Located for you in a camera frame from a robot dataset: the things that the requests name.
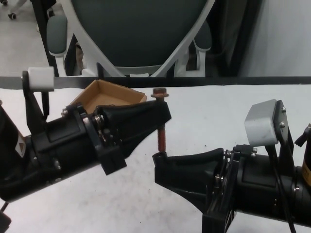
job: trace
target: warning label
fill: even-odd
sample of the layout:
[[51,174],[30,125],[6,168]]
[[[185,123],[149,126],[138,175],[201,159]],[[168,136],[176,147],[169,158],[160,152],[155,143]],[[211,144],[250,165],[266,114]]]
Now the warning label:
[[16,152],[23,158],[26,151],[26,143],[24,141],[24,137],[19,133],[18,140],[15,147]]

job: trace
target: chair wheel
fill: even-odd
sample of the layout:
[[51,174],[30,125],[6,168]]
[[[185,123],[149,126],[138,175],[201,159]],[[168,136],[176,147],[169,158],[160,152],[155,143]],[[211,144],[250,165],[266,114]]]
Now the chair wheel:
[[49,11],[49,18],[51,18],[51,17],[53,17],[53,16],[55,16],[54,11]]
[[10,19],[16,19],[16,14],[14,13],[8,14],[8,16]]
[[0,1],[4,6],[7,6],[8,5],[8,1],[7,0],[1,0]]

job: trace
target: chair armrest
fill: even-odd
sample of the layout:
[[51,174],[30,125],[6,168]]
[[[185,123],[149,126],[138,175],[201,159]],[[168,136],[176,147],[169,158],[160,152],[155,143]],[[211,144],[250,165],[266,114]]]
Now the chair armrest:
[[203,23],[198,34],[195,36],[194,44],[196,49],[200,51],[208,51],[212,47],[212,35],[206,21]]
[[67,49],[67,18],[53,16],[47,25],[47,44],[51,55],[63,56]]

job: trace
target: white sensor block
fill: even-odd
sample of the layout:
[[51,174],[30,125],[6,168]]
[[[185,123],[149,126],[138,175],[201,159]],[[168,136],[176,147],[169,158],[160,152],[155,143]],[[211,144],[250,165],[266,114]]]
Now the white sensor block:
[[253,147],[278,143],[273,125],[276,100],[255,104],[245,119],[245,129],[249,145]]
[[54,67],[29,67],[29,88],[32,91],[54,91]]

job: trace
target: white wall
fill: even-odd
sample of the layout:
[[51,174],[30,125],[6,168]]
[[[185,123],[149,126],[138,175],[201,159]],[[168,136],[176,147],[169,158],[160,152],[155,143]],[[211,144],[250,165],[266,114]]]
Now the white wall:
[[311,0],[263,0],[242,76],[311,76]]

